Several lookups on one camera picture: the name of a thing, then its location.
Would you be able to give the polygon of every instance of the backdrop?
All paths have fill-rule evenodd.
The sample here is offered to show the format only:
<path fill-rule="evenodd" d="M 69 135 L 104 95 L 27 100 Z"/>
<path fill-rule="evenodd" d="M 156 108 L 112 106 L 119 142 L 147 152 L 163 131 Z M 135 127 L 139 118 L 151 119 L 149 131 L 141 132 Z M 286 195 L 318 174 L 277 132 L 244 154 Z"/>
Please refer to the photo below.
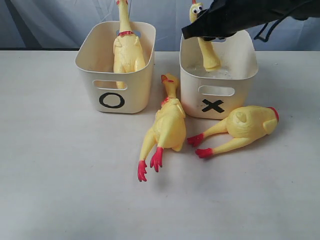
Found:
<path fill-rule="evenodd" d="M 205 8 L 212 0 L 201 1 Z M 192 0 L 129 0 L 130 20 L 156 27 L 156 51 L 178 51 Z M 0 0 L 0 48 L 79 48 L 89 31 L 118 21 L 115 0 Z M 261 29 L 248 29 L 253 38 Z M 258 51 L 319 51 L 320 19 L 284 20 Z"/>

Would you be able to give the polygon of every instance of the white plastic bin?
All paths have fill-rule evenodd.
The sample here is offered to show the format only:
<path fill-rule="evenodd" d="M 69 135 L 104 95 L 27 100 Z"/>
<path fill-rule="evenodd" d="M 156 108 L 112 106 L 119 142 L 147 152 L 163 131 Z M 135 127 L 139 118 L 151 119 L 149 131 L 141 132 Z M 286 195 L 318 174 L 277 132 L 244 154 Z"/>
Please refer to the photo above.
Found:
<path fill-rule="evenodd" d="M 132 31 L 140 37 L 146 66 L 137 72 L 114 73 L 113 45 L 119 26 L 119 21 L 97 24 L 79 49 L 75 64 L 96 110 L 134 114 L 142 111 L 149 102 L 156 29 L 145 22 L 131 22 Z M 124 82 L 126 88 L 117 89 L 117 81 Z"/>
<path fill-rule="evenodd" d="M 184 111 L 196 118 L 221 120 L 243 106 L 258 72 L 255 49 L 247 31 L 242 30 L 224 42 L 212 42 L 221 59 L 223 74 L 199 76 L 192 67 L 203 62 L 198 39 L 184 39 L 180 44 L 181 104 Z"/>

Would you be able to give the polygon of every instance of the x symbol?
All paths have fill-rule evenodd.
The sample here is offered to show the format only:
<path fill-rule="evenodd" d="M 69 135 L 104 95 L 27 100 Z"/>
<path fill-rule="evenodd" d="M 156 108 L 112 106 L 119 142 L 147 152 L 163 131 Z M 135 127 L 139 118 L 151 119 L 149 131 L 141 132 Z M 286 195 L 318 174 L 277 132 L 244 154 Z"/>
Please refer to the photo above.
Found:
<path fill-rule="evenodd" d="M 223 113 L 225 110 L 223 110 L 221 107 L 219 107 L 220 104 L 223 104 L 224 102 L 221 100 L 215 101 L 215 102 L 210 102 L 207 99 L 204 99 L 202 101 L 204 104 L 207 104 L 208 106 L 202 109 L 202 112 L 208 112 L 211 109 L 216 110 L 218 113 Z"/>

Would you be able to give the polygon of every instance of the white tabletop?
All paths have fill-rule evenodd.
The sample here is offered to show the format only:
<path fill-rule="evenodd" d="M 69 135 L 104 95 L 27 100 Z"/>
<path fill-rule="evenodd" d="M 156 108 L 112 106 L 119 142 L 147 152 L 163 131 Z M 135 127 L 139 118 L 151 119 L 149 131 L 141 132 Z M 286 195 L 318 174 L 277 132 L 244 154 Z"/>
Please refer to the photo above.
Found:
<path fill-rule="evenodd" d="M 156 52 L 150 102 L 127 115 L 91 106 L 76 54 L 0 51 L 1 240 L 319 239 L 320 52 L 257 52 L 246 103 L 277 108 L 276 131 L 207 161 L 166 150 L 147 182 L 139 153 L 178 52 Z M 187 136 L 216 122 L 187 117 Z"/>

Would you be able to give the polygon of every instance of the rubber chicken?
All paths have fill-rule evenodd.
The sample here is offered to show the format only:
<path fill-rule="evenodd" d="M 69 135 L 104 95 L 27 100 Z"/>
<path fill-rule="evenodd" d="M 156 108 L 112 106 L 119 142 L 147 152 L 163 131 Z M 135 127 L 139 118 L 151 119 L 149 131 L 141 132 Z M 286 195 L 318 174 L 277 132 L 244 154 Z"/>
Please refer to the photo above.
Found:
<path fill-rule="evenodd" d="M 139 37 L 132 31 L 128 13 L 128 1 L 116 0 L 119 8 L 119 34 L 113 43 L 114 73 L 132 73 L 146 66 Z M 118 89 L 124 89 L 123 81 L 116 82 Z"/>
<path fill-rule="evenodd" d="M 193 23 L 197 19 L 197 14 L 202 11 L 204 5 L 196 0 L 192 0 L 192 6 L 189 12 L 190 22 Z M 205 41 L 203 38 L 198 37 L 199 47 L 203 57 L 203 67 L 207 72 L 212 72 L 221 67 L 221 61 L 216 54 L 214 47 L 210 41 Z"/>
<path fill-rule="evenodd" d="M 157 144 L 157 148 L 150 161 L 150 168 L 154 167 L 155 171 L 158 172 L 159 167 L 162 167 L 164 149 L 173 149 L 179 152 L 187 135 L 186 114 L 176 96 L 179 80 L 167 73 L 161 76 L 161 81 L 164 84 L 167 98 L 161 103 L 161 109 L 155 114 L 153 126 L 147 131 L 143 140 L 138 164 L 138 179 L 140 182 L 147 181 L 145 177 L 147 173 L 146 158 L 154 145 Z"/>
<path fill-rule="evenodd" d="M 197 149 L 199 158 L 208 158 L 247 146 L 254 141 L 270 135 L 277 127 L 279 115 L 273 107 L 244 106 L 233 110 L 228 117 L 205 132 L 190 137 L 188 143 L 197 147 L 205 138 L 219 133 L 229 133 L 233 139 L 221 146 Z"/>

